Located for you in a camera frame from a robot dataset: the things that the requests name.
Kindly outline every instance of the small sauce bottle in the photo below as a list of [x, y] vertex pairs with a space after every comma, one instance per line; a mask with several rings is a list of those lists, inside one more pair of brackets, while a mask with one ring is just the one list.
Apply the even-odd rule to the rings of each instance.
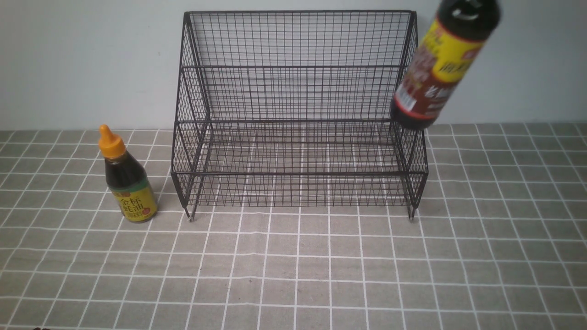
[[106, 166], [106, 184], [120, 211], [132, 223], [143, 223], [157, 213], [157, 203], [145, 169], [126, 151], [120, 136], [100, 126], [98, 141]]

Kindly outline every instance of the two-tier wire rack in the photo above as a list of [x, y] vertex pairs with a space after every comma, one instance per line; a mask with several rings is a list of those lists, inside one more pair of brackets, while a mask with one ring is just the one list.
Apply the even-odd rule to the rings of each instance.
[[424, 132], [393, 94], [417, 46], [412, 11], [186, 12], [171, 177], [197, 206], [407, 206]]

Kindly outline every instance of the metal wire shelf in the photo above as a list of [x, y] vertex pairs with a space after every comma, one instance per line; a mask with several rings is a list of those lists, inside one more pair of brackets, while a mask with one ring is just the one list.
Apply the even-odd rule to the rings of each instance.
[[410, 11], [186, 12], [171, 177], [198, 205], [403, 205], [424, 133], [390, 117]]

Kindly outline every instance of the bottle label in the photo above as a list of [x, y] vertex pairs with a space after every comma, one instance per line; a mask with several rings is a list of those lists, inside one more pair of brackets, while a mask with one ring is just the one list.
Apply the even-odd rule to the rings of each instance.
[[416, 119], [438, 117], [485, 41], [468, 41], [435, 19], [395, 94], [399, 108]]
[[125, 189], [110, 188], [120, 211], [130, 221], [144, 221], [157, 212], [153, 189], [147, 179]]

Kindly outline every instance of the large sauce bottle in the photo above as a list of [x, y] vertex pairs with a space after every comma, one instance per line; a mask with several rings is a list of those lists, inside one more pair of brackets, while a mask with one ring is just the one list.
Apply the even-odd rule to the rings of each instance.
[[432, 125], [499, 21], [497, 0], [444, 0], [394, 95], [394, 120]]
[[98, 145], [104, 156], [106, 184], [118, 201], [122, 215], [132, 223], [150, 220], [157, 213], [157, 203], [145, 169], [108, 126], [100, 126], [100, 135]]

